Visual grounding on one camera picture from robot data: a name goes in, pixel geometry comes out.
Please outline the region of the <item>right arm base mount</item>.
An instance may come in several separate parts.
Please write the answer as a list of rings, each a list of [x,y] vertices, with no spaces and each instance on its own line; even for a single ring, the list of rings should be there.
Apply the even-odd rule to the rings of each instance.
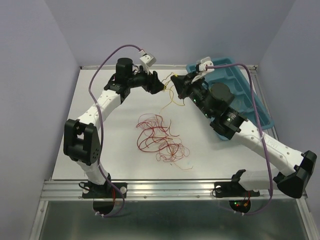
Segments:
[[[211,195],[216,198],[259,197],[259,191],[245,190],[240,185],[240,179],[245,172],[245,169],[241,169],[231,177],[230,181],[215,182]]]

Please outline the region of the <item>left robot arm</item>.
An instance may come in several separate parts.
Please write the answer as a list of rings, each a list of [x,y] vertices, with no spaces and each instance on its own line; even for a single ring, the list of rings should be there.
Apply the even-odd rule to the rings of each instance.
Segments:
[[[119,58],[99,98],[77,119],[68,119],[64,125],[63,153],[76,162],[85,172],[88,184],[100,197],[111,193],[110,175],[100,163],[104,140],[103,124],[110,113],[120,106],[133,88],[142,87],[154,95],[164,90],[156,71],[150,67],[156,59],[145,53],[140,57],[138,71],[133,70],[133,60]]]

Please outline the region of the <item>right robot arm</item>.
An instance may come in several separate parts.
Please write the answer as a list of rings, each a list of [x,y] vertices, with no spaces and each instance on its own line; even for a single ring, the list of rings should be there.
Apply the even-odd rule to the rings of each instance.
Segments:
[[[208,119],[210,126],[220,136],[252,150],[275,167],[275,173],[267,171],[238,170],[230,182],[219,187],[216,196],[241,197],[254,190],[279,190],[299,199],[313,174],[317,155],[308,150],[292,149],[268,134],[260,131],[242,113],[231,107],[235,96],[229,87],[216,82],[211,85],[201,78],[194,81],[195,73],[172,76],[179,99],[190,98]]]

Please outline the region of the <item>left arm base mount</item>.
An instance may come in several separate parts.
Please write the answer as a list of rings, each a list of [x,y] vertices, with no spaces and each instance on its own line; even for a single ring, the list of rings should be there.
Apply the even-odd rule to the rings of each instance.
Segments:
[[[90,181],[81,181],[78,186],[82,189],[83,199],[122,199],[121,194],[107,182],[97,185]]]

